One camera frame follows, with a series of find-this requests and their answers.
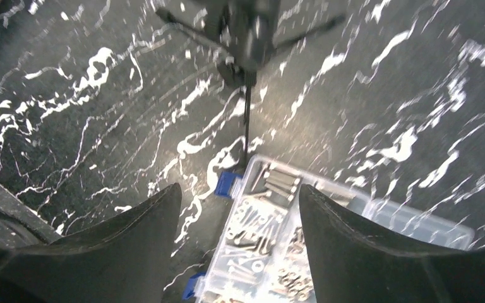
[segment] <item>white marble veining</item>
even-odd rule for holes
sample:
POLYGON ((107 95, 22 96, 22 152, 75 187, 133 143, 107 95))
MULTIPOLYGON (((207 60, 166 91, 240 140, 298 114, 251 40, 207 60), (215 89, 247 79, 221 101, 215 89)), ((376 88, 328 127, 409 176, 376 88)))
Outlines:
MULTIPOLYGON (((17 176, 16 197, 40 201, 32 211, 62 235, 179 182, 178 256, 213 220, 220 172, 239 161, 244 102, 214 68, 219 50, 159 23, 158 2, 127 2, 54 9, 19 0, 0 13, 6 30, 24 13, 38 23, 0 73, 0 177, 17 176), (51 20, 40 19, 50 12, 51 20), (50 128, 57 138, 47 137, 50 128), (21 145, 28 148, 11 148, 21 145), (89 206, 59 205, 70 192, 89 206)), ((334 16, 328 2, 289 1, 278 32, 334 16)), ((458 20, 463 8, 450 0, 348 1, 335 33, 303 40, 260 73, 251 150, 421 208, 423 216, 448 214, 468 225, 478 215, 472 247, 485 246, 485 214, 475 200, 485 197, 485 32, 472 34, 485 30, 485 20, 458 20), (475 167, 471 155, 482 155, 475 167)), ((203 264, 192 263, 178 267, 165 289, 203 264)))

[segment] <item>washer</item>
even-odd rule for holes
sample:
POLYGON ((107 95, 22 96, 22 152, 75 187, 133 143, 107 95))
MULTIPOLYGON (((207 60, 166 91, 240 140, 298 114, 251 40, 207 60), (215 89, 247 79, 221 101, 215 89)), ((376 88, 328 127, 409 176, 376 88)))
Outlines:
POLYGON ((252 263, 252 271, 255 273, 260 273, 265 269, 265 264, 261 260, 257 260, 252 263))

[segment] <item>screw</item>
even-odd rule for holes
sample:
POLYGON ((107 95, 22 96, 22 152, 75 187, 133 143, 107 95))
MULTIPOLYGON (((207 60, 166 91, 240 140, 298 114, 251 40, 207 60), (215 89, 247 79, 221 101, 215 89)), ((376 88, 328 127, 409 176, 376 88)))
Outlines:
POLYGON ((272 203, 269 199, 266 198, 261 198, 259 199, 262 203, 266 204, 267 206, 270 206, 273 208, 275 211, 279 212, 281 215, 286 215, 289 211, 287 208, 281 207, 275 203, 272 203))
POLYGON ((242 226, 242 227, 245 226, 248 223, 248 221, 250 220, 250 218, 252 217, 252 215, 253 215, 254 212, 256 212, 256 210, 254 210, 254 209, 252 209, 249 212, 247 212, 246 213, 247 216, 244 217, 244 218, 242 218, 242 220, 240 221, 240 223, 239 223, 240 226, 242 226))
POLYGON ((253 274, 248 274, 244 271, 240 271, 238 270, 237 268, 233 267, 233 266, 230 266, 228 269, 227 269, 227 272, 232 275, 231 278, 234 278, 236 277, 237 280, 241 280, 241 279, 245 279, 246 281, 253 281, 252 283, 254 283, 256 281, 256 278, 255 276, 253 276, 253 274))
POLYGON ((241 240, 244 238, 244 236, 247 233, 248 232, 246 230, 243 230, 240 234, 238 234, 238 235, 235 236, 235 238, 233 239, 233 243, 235 243, 235 245, 240 245, 241 240))
POLYGON ((265 234, 265 229, 271 224, 273 217, 268 217, 268 220, 261 226, 261 230, 256 229, 257 234, 265 234))
POLYGON ((259 260, 259 259, 263 259, 264 257, 265 257, 265 256, 261 256, 261 255, 259 255, 259 256, 254 256, 254 257, 248 257, 248 258, 244 258, 244 259, 243 259, 243 258, 240 258, 240 259, 239 259, 239 261, 238 261, 238 263, 239 263, 240 265, 242 265, 242 264, 244 264, 244 263, 246 263, 246 262, 249 262, 249 261, 256 261, 256 260, 259 260))
POLYGON ((251 270, 249 270, 248 268, 246 268, 244 266, 241 266, 241 265, 235 263, 235 261, 233 261, 232 259, 228 260, 227 266, 233 267, 235 270, 239 270, 241 272, 245 272, 247 274, 253 275, 251 270))
POLYGON ((261 250, 263 249, 263 245, 265 243, 265 237, 260 237, 258 241, 258 245, 256 247, 256 251, 261 254, 261 250))
POLYGON ((254 183, 252 183, 252 187, 251 187, 250 191, 254 191, 256 189, 256 186, 258 185, 259 180, 261 179, 261 177, 263 176, 263 174, 265 173, 265 171, 266 171, 267 168, 268 168, 268 165, 267 164, 262 164, 261 165, 261 170, 258 173, 258 175, 256 176, 256 179, 254 180, 254 183))
POLYGON ((247 284, 255 284, 256 283, 256 278, 254 276, 252 277, 245 277, 245 276, 235 276, 235 275, 228 275, 226 273, 221 273, 221 272, 215 272, 215 276, 219 276, 228 280, 235 279, 239 282, 247 283, 247 284))
POLYGON ((265 182, 272 184, 274 186, 278 186, 279 188, 283 188, 283 189, 290 191, 292 193, 294 193, 296 191, 296 186, 293 186, 292 184, 283 183, 283 182, 278 181, 276 179, 268 178, 265 182))
POLYGON ((261 249, 259 250, 260 254, 268 254, 270 252, 268 248, 268 243, 270 242, 270 238, 272 236, 272 227, 268 229, 267 236, 265 240, 263 241, 263 245, 261 246, 261 249))
POLYGON ((245 251, 249 251, 249 252, 254 252, 257 248, 257 243, 240 245, 240 246, 237 246, 237 248, 244 249, 245 251))
POLYGON ((270 189, 271 191, 279 194, 280 196, 284 197, 289 202, 291 202, 293 200, 293 198, 294 198, 294 195, 293 194, 288 193, 288 192, 284 191, 283 189, 281 189, 281 188, 279 188, 277 186, 274 186, 273 184, 265 183, 265 187, 267 189, 270 189))
POLYGON ((226 249, 226 252, 223 257, 229 257, 229 258, 234 258, 234 257, 250 257, 252 256, 252 252, 250 251, 243 251, 243 252, 235 252, 231 253, 232 251, 226 249))

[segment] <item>metal hardware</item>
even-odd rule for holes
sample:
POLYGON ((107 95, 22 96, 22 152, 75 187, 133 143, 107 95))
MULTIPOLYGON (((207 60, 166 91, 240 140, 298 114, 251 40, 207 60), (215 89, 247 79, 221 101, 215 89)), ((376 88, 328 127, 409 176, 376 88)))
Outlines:
POLYGON ((219 276, 219 277, 222 277, 222 278, 225 278, 225 279, 228 279, 228 280, 235 280, 235 281, 243 282, 243 283, 247 283, 247 284, 255 284, 257 282, 257 280, 254 276, 252 276, 252 277, 237 276, 237 275, 233 275, 232 273, 229 273, 229 272, 228 272, 228 274, 218 272, 218 273, 215 273, 215 276, 219 276))
POLYGON ((237 246, 237 248, 244 249, 245 251, 253 252, 257 249, 256 243, 237 246))
POLYGON ((263 244, 261 245, 261 248, 259 249, 260 254, 268 254, 270 252, 269 242, 270 242, 271 236, 272 236, 272 227, 270 227, 268 229, 268 233, 265 237, 265 240, 263 241, 263 244))
POLYGON ((255 261, 254 263, 252 263, 252 271, 255 273, 262 272, 264 268, 265 268, 265 264, 261 260, 255 261))
POLYGON ((256 247, 256 252, 261 254, 261 250, 263 248, 263 245, 265 244, 265 237, 260 237, 258 241, 258 245, 256 247))
POLYGON ((278 270, 278 276, 281 276, 281 277, 287 276, 288 273, 289 272, 285 268, 280 268, 278 270))
POLYGON ((252 187, 250 188, 250 191, 255 191, 256 190, 256 187, 259 183, 259 181, 261 180, 261 178, 263 177, 263 174, 265 173, 265 171, 267 170, 268 168, 268 165, 267 164, 262 164, 261 165, 261 170, 259 171, 259 174, 256 176, 256 179, 254 180, 254 183, 252 183, 252 187))
POLYGON ((293 284, 293 286, 291 286, 291 288, 300 291, 300 290, 304 289, 304 284, 303 284, 303 282, 298 281, 295 284, 293 284))
POLYGON ((263 215, 258 216, 258 223, 261 225, 264 225, 265 223, 267 223, 268 220, 269 220, 269 217, 267 216, 263 216, 263 215))
POLYGON ((272 184, 274 186, 277 186, 279 188, 282 188, 284 189, 285 191, 290 191, 292 193, 294 193, 297 189, 296 186, 293 186, 292 184, 286 184, 286 183, 283 183, 281 181, 278 181, 276 179, 272 179, 272 178, 268 178, 266 181, 266 183, 269 183, 269 184, 272 184))
POLYGON ((242 198, 243 198, 244 201, 247 201, 248 198, 255 198, 255 199, 258 199, 258 198, 261 198, 261 197, 269 198, 271 195, 272 195, 271 191, 263 191, 262 193, 257 193, 257 194, 246 194, 246 195, 242 196, 242 198))
POLYGON ((254 212, 256 212, 256 210, 252 209, 246 213, 247 214, 246 217, 243 217, 242 220, 240 221, 241 227, 246 226, 246 224, 248 223, 248 221, 250 220, 254 212))
POLYGON ((287 208, 281 207, 278 204, 272 203, 269 199, 261 198, 259 199, 262 203, 266 204, 267 206, 273 208, 275 211, 279 212, 281 215, 286 215, 289 210, 287 208))
POLYGON ((223 257, 228 258, 250 258, 252 256, 251 251, 235 251, 235 253, 231 253, 229 250, 226 249, 226 253, 223 254, 223 257))
POLYGON ((234 275, 237 277, 237 279, 245 279, 245 280, 252 280, 256 281, 256 277, 253 276, 253 273, 246 273, 245 271, 238 270, 237 268, 230 266, 227 269, 227 272, 231 275, 234 275))
POLYGON ((239 234, 237 234, 235 236, 235 238, 233 238, 233 243, 235 243, 235 245, 240 245, 241 244, 241 240, 244 238, 244 236, 248 233, 248 231, 246 230, 243 230, 242 232, 240 232, 239 234))
POLYGON ((304 234, 302 233, 302 229, 296 230, 296 241, 298 243, 304 243, 304 234))
POLYGON ((251 270, 249 270, 248 268, 246 268, 246 267, 244 267, 242 265, 237 264, 235 261, 233 261, 233 259, 228 260, 227 266, 232 266, 233 268, 235 268, 237 270, 240 270, 240 271, 243 271, 245 273, 248 273, 249 275, 253 275, 253 273, 252 273, 251 270))
POLYGON ((276 231, 273 233, 273 236, 271 236, 270 239, 270 245, 276 245, 276 239, 278 239, 278 234, 280 233, 280 226, 276 228, 276 231))
POLYGON ((298 290, 296 289, 289 289, 289 291, 287 291, 288 297, 296 297, 297 294, 298 294, 298 290))
POLYGON ((300 177, 298 175, 292 175, 290 173, 287 173, 278 169, 274 169, 274 168, 266 171, 263 174, 263 176, 265 176, 265 178, 273 177, 274 179, 279 179, 282 182, 287 184, 294 184, 295 182, 300 182, 300 177))
POLYGON ((259 260, 259 259, 263 259, 265 256, 262 256, 262 255, 257 255, 257 256, 254 256, 254 257, 247 257, 247 258, 239 258, 239 261, 237 263, 239 263, 240 265, 243 265, 244 263, 247 263, 247 262, 250 262, 250 261, 256 261, 256 260, 259 260))
POLYGON ((226 232, 226 239, 233 240, 237 234, 232 230, 228 229, 226 232))
POLYGON ((294 199, 293 194, 284 191, 283 189, 279 188, 278 186, 274 186, 273 184, 270 184, 270 183, 265 183, 265 187, 267 189, 270 189, 271 191, 279 194, 280 196, 284 197, 289 202, 291 202, 294 199))
POLYGON ((305 301, 309 299, 309 292, 299 292, 296 299, 298 301, 305 301))

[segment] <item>tripod leg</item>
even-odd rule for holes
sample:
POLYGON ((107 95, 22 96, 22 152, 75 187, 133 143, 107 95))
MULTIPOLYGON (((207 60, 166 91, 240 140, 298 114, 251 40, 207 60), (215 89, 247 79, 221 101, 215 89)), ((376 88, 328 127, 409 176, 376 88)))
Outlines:
POLYGON ((333 29, 335 26, 342 23, 343 21, 345 21, 345 15, 339 15, 339 16, 327 21, 324 24, 321 24, 317 27, 314 27, 314 28, 308 30, 307 32, 305 32, 301 35, 298 35, 298 36, 292 37, 289 40, 283 41, 276 46, 274 54, 279 54, 283 51, 286 51, 287 49, 290 49, 291 47, 295 46, 295 44, 297 44, 300 40, 302 40, 302 39, 304 39, 308 36, 311 36, 311 35, 314 35, 314 34, 319 34, 319 33, 325 33, 327 31, 333 29))
POLYGON ((183 22, 182 20, 177 19, 166 8, 157 9, 155 11, 155 14, 157 14, 157 16, 159 16, 159 18, 166 23, 175 23, 175 24, 180 25, 184 29, 182 32, 185 32, 185 30, 189 31, 192 34, 195 34, 195 35, 200 36, 204 39, 207 39, 207 40, 213 42, 214 44, 216 44, 217 46, 225 49, 225 46, 220 43, 220 35, 218 37, 216 37, 214 35, 210 35, 210 30, 209 30, 209 32, 199 31, 196 28, 194 28, 192 25, 187 24, 187 23, 183 22))
POLYGON ((244 167, 248 164, 248 144, 250 140, 250 106, 252 104, 252 86, 246 86, 244 94, 244 158, 242 164, 244 167))

